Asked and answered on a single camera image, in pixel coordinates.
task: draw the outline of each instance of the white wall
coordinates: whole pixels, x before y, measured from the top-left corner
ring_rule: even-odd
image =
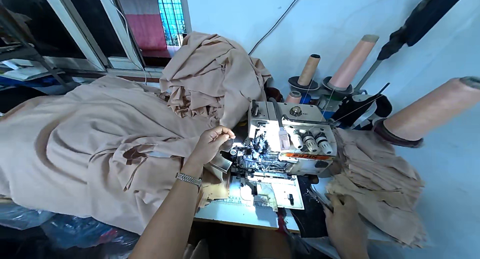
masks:
[[[448,78],[480,75],[480,16],[461,31],[394,99],[408,105]],[[425,137],[420,149],[398,148],[426,188],[417,207],[436,245],[407,258],[478,258],[480,254],[480,104]]]
[[[239,42],[247,52],[273,26],[293,0],[188,0],[192,29],[218,33]],[[390,33],[403,25],[420,0],[298,0],[277,28],[253,53],[288,94],[287,80],[299,75],[310,54],[322,60],[315,78],[332,76],[364,34],[380,36],[358,72],[362,78]],[[384,61],[365,87],[374,92],[387,82],[386,95],[397,93],[449,44],[459,29],[470,26],[480,0],[461,0],[414,47]]]
[[[238,41],[247,52],[292,0],[188,0],[192,29]],[[284,95],[309,54],[322,60],[316,79],[331,76],[364,34],[380,40],[357,82],[420,0],[298,0],[253,56],[261,58]],[[480,76],[480,0],[461,0],[413,47],[385,60],[365,85],[384,92],[398,110],[449,78]],[[407,258],[478,258],[480,254],[480,106],[432,131],[420,149],[398,152],[426,181],[418,206],[435,244],[402,250]]]

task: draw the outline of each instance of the table surface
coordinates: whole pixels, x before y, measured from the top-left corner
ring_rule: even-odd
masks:
[[[256,205],[253,200],[250,187],[241,187],[239,181],[233,177],[229,198],[214,200],[201,208],[195,214],[195,220],[277,230],[279,228],[277,213],[271,207]],[[285,212],[284,221],[287,229],[300,233],[291,211],[286,209]]]

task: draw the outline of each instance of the blue plastic bag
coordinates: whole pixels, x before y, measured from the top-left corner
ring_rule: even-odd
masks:
[[[111,243],[133,249],[139,236],[135,233],[99,222],[91,217],[57,214],[40,226],[55,246],[89,248]]]
[[[31,210],[13,202],[0,203],[0,225],[25,230],[39,226],[55,213],[41,210]]]

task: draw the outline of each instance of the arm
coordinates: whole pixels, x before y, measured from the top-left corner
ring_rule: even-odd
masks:
[[[235,138],[233,132],[223,126],[203,132],[180,172],[201,177],[203,165],[213,159],[225,141],[232,138]],[[197,186],[177,179],[129,258],[182,258],[194,220],[197,197]]]
[[[325,222],[330,241],[341,259],[369,259],[367,253],[367,229],[360,220],[357,201],[345,196],[345,204],[335,195],[328,195],[333,213],[324,207]]]

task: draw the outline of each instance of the hand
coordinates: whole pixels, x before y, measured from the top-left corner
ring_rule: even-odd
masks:
[[[345,204],[336,195],[327,194],[333,213],[324,207],[325,222],[330,241],[341,259],[365,259],[367,254],[367,229],[360,220],[357,201],[345,196]]]
[[[223,143],[234,138],[235,134],[227,127],[218,126],[206,130],[198,139],[198,143],[187,162],[201,164],[202,166],[207,164],[215,157]]]

